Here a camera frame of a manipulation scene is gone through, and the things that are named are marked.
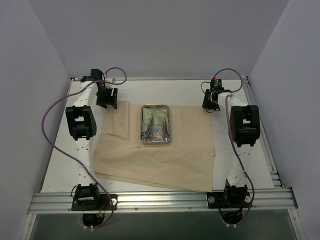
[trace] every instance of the stainless steel tray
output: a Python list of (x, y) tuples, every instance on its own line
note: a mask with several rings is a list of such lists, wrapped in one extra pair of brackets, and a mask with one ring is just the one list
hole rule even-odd
[(171, 140), (168, 105), (145, 104), (141, 107), (140, 140), (149, 145), (166, 144)]

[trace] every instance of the cloth fold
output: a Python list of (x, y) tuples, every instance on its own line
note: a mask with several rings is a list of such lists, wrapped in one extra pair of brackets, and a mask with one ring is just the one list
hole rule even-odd
[(215, 143), (211, 116), (198, 106), (169, 106), (171, 141), (144, 145), (141, 104), (109, 108), (93, 154), (97, 177), (154, 187), (210, 192)]

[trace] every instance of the metal tray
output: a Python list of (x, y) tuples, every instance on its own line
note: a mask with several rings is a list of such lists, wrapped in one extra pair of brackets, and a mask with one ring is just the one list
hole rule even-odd
[[(147, 114), (146, 111), (148, 111), (146, 109), (154, 110), (153, 113), (152, 111), (148, 113), (151, 115), (150, 122), (144, 121), (144, 112)], [(167, 113), (163, 121), (159, 120), (161, 117), (155, 117), (155, 113), (159, 110)], [(148, 145), (167, 144), (171, 140), (170, 110), (168, 105), (145, 104), (141, 107), (140, 140)]]

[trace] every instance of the tan fabric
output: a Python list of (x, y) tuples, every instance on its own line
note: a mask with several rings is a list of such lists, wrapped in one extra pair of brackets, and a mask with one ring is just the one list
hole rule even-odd
[(171, 141), (144, 145), (141, 104), (108, 108), (93, 154), (97, 177), (154, 187), (210, 192), (215, 142), (211, 116), (200, 106), (170, 107)]

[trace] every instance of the folded cloth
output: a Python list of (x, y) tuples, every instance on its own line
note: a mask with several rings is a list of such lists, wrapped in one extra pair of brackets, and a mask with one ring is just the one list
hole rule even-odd
[(196, 192), (211, 192), (215, 142), (211, 116), (200, 106), (170, 105), (171, 141), (140, 140), (141, 104), (108, 108), (93, 154), (97, 177)]

